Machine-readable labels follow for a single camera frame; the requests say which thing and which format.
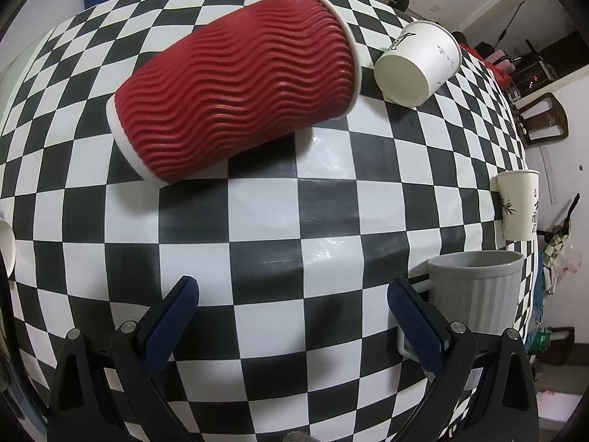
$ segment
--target paper cup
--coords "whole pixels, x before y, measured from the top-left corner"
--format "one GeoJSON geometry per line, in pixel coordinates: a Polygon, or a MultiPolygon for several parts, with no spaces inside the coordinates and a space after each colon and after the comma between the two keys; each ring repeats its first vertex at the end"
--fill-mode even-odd
{"type": "Polygon", "coordinates": [[[353,108],[361,66],[328,0],[263,0],[145,64],[107,103],[115,141],[158,186],[353,108]]]}
{"type": "Polygon", "coordinates": [[[17,242],[14,239],[13,228],[6,221],[0,220],[0,252],[4,259],[6,274],[10,276],[17,259],[17,242]]]}
{"type": "Polygon", "coordinates": [[[532,169],[497,175],[503,212],[503,235],[509,241],[536,239],[540,173],[532,169]]]}
{"type": "Polygon", "coordinates": [[[378,59],[374,76],[386,97],[414,108],[453,77],[461,64],[460,46],[446,28],[414,21],[378,59]]]}

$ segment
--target red cup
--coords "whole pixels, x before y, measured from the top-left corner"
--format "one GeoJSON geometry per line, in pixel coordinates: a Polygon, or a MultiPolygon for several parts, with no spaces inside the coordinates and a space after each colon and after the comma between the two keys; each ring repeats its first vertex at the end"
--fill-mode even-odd
{"type": "Polygon", "coordinates": [[[170,46],[108,100],[131,166],[171,184],[239,152],[347,114],[361,68],[328,0],[262,0],[170,46]]]}

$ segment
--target table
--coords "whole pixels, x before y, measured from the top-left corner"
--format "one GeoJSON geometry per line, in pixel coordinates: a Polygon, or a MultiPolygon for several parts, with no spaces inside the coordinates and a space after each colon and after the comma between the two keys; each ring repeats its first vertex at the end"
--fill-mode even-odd
{"type": "MultiPolygon", "coordinates": [[[[361,56],[347,117],[161,190],[141,181],[113,143],[107,99],[158,52],[256,1],[111,0],[36,48],[0,122],[22,356],[47,399],[68,330],[138,320],[189,274],[200,307],[157,383],[197,440],[278,442],[294,428],[390,440],[426,380],[395,349],[387,283],[426,279],[440,253],[504,248],[491,178],[524,168],[523,147],[493,76],[466,52],[423,106],[385,101],[374,63],[412,19],[373,0],[330,0],[361,56]]],[[[537,245],[507,248],[525,256],[514,324],[523,335],[537,245]]]]}

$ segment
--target black and white checkered surface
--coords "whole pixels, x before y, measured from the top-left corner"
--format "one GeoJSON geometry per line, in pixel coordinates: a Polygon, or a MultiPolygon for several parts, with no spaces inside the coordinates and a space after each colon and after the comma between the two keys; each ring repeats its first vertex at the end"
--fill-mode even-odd
{"type": "MultiPolygon", "coordinates": [[[[396,352],[387,283],[424,279],[424,262],[441,253],[505,246],[490,180],[525,167],[522,145],[492,75],[466,53],[417,110],[385,101],[374,63],[411,18],[330,0],[363,66],[347,117],[161,190],[141,181],[113,144],[107,99],[158,52],[256,1],[111,0],[37,48],[0,137],[22,355],[46,399],[68,330],[138,320],[189,274],[200,307],[158,383],[198,440],[278,442],[295,428],[324,441],[390,440],[426,380],[396,352]]],[[[523,334],[537,248],[508,247],[526,256],[523,334]]]]}

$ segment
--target white strip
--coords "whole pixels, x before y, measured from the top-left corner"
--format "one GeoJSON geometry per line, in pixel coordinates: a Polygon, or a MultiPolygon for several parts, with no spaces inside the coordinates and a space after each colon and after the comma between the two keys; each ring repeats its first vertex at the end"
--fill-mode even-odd
{"type": "Polygon", "coordinates": [[[155,174],[153,174],[149,168],[145,165],[139,155],[133,149],[121,121],[117,114],[117,109],[114,105],[114,95],[108,98],[107,101],[107,120],[108,126],[110,126],[111,133],[113,133],[114,141],[121,150],[125,159],[129,162],[131,167],[141,176],[145,181],[155,184],[157,187],[164,187],[168,183],[160,180],[155,174]]]}
{"type": "Polygon", "coordinates": [[[27,75],[27,73],[31,69],[31,66],[35,62],[37,55],[39,54],[39,52],[43,48],[43,45],[45,45],[45,43],[49,40],[49,38],[51,37],[51,34],[54,32],[54,30],[55,30],[55,28],[52,28],[51,30],[49,30],[47,32],[47,34],[43,37],[43,39],[39,42],[39,44],[35,48],[35,51],[33,51],[33,54],[31,55],[31,57],[27,61],[27,64],[25,65],[25,67],[21,71],[21,75],[18,77],[17,83],[14,85],[13,92],[10,94],[10,97],[8,98],[6,107],[4,108],[4,112],[2,113],[2,117],[0,118],[0,135],[2,134],[2,131],[4,131],[4,126],[6,125],[6,120],[8,119],[8,115],[10,114],[10,110],[13,108],[14,99],[16,98],[18,90],[21,88],[23,81],[25,81],[25,76],[27,75]]]}
{"type": "Polygon", "coordinates": [[[354,85],[354,96],[352,97],[352,101],[348,106],[347,110],[340,116],[346,116],[352,108],[356,105],[356,101],[358,100],[358,96],[360,96],[360,87],[362,84],[362,66],[360,64],[360,53],[356,48],[356,39],[354,38],[354,34],[348,23],[342,18],[342,16],[338,13],[338,10],[335,8],[332,2],[329,0],[319,0],[323,5],[325,5],[329,11],[336,17],[339,21],[340,26],[342,27],[343,32],[345,33],[346,37],[348,38],[348,44],[350,46],[350,50],[352,52],[354,58],[354,73],[356,76],[355,85],[354,85]]]}

